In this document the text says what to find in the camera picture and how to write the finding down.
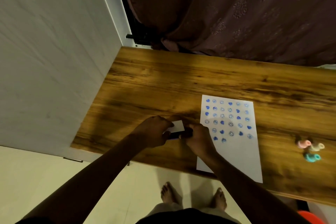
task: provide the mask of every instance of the leg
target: leg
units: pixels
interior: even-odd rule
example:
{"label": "leg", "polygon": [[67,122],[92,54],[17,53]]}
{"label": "leg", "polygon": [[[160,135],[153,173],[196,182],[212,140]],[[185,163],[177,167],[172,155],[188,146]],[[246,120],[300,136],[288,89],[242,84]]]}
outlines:
{"label": "leg", "polygon": [[166,182],[162,187],[161,199],[163,203],[156,205],[146,217],[155,213],[174,212],[183,209],[183,207],[178,204],[169,182]]}
{"label": "leg", "polygon": [[227,206],[228,205],[226,204],[224,192],[222,191],[221,188],[218,188],[215,195],[213,196],[210,206],[207,208],[203,208],[200,211],[203,213],[220,216],[222,218],[225,218],[225,219],[228,219],[230,221],[240,224],[239,221],[232,218],[229,214],[225,212],[225,209],[227,208]]}

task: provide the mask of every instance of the paper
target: paper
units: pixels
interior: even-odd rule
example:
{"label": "paper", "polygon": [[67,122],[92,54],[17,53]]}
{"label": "paper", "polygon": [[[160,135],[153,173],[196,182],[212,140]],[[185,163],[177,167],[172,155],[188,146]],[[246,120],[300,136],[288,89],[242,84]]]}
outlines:
{"label": "paper", "polygon": [[[200,123],[209,128],[221,156],[254,181],[263,182],[253,102],[203,95]],[[212,173],[200,158],[197,170]]]}
{"label": "paper", "polygon": [[170,131],[171,133],[184,131],[182,120],[172,121],[172,123],[174,124],[174,127],[168,128],[166,131]]}

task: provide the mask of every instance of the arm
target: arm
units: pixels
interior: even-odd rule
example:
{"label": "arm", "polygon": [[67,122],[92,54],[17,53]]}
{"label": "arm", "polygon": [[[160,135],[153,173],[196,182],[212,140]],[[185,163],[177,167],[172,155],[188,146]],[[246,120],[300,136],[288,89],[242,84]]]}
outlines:
{"label": "arm", "polygon": [[23,219],[47,217],[54,223],[83,223],[127,163],[146,147],[163,145],[172,122],[150,117],[115,147],[68,180]]}
{"label": "arm", "polygon": [[187,145],[215,173],[252,224],[310,224],[219,155],[207,127],[189,126],[193,136],[185,139]]}

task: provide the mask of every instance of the wooden table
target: wooden table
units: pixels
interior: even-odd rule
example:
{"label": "wooden table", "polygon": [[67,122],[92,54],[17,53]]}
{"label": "wooden table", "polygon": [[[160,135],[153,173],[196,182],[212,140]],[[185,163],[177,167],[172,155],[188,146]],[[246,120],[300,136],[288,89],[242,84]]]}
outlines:
{"label": "wooden table", "polygon": [[[122,47],[71,146],[104,153],[149,116],[198,123],[202,94],[254,102],[265,188],[336,205],[333,70]],[[324,143],[322,160],[306,162],[297,138]],[[180,140],[133,160],[213,178]]]}

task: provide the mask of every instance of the foot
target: foot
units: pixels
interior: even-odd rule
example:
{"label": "foot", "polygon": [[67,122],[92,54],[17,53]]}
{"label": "foot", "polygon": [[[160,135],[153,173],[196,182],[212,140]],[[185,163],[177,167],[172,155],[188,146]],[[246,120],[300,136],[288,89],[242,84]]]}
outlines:
{"label": "foot", "polygon": [[213,196],[210,207],[211,208],[217,208],[217,209],[220,209],[222,211],[225,211],[227,206],[228,205],[226,204],[226,199],[225,199],[225,196],[224,196],[224,192],[222,191],[221,188],[218,188],[216,193]]}
{"label": "foot", "polygon": [[176,197],[174,195],[173,189],[170,185],[170,182],[166,182],[162,186],[161,199],[163,203],[168,203],[168,204],[177,203],[178,204]]}

